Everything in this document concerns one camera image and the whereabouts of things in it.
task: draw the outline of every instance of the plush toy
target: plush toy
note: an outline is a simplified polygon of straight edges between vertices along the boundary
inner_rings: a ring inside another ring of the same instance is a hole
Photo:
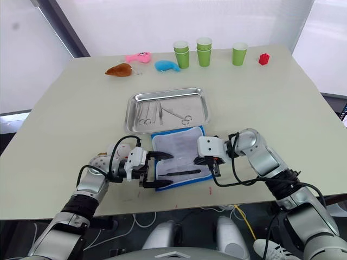
[[[151,53],[136,53],[134,55],[125,56],[126,62],[139,61],[142,63],[149,63],[151,60]]]
[[[164,60],[157,61],[154,64],[154,67],[159,72],[165,72],[165,71],[167,71],[169,69],[173,69],[176,72],[180,71],[178,65],[176,63],[174,63],[173,61],[164,61]]]
[[[121,63],[117,66],[114,66],[105,72],[106,75],[112,75],[117,77],[127,77],[132,73],[132,68],[129,64]]]

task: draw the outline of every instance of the yellow cable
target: yellow cable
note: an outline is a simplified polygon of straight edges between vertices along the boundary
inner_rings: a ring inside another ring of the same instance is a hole
[[[246,222],[246,224],[247,224],[247,226],[248,226],[250,232],[252,233],[252,236],[253,236],[254,240],[256,240],[255,234],[254,234],[254,232],[253,232],[253,229],[252,229],[252,227],[250,226],[250,224],[249,224],[249,222],[248,222],[248,220],[247,220],[245,214],[243,214],[242,210],[241,210],[236,204],[235,204],[234,206],[235,206],[235,208],[237,209],[237,211],[239,211],[239,213],[241,214],[241,216],[243,217],[243,219],[245,220],[245,222]]]

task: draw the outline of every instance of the pink toy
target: pink toy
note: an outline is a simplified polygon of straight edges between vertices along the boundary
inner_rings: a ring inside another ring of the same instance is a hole
[[[134,55],[125,56],[126,62],[139,61],[142,63],[149,63],[151,60],[151,53],[136,53]]]
[[[261,65],[265,65],[269,62],[269,58],[270,58],[270,55],[268,55],[267,53],[264,53],[264,54],[260,55],[259,63]]]

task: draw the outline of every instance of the white cloth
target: white cloth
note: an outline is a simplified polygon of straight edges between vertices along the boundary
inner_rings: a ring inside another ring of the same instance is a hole
[[[153,149],[173,155],[172,159],[161,160],[156,166],[156,178],[172,180],[173,184],[184,183],[188,180],[198,180],[210,175],[206,165],[194,165],[197,154],[197,139],[203,136],[200,127],[193,127],[177,133],[156,135],[153,140]],[[201,170],[200,173],[177,176],[160,176],[167,173]]]

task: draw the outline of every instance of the blue toy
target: blue toy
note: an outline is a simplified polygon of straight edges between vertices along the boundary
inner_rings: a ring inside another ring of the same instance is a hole
[[[157,71],[159,72],[165,72],[169,69],[173,69],[174,71],[178,72],[180,71],[178,65],[174,63],[173,61],[157,61],[154,64],[154,67],[156,67]]]

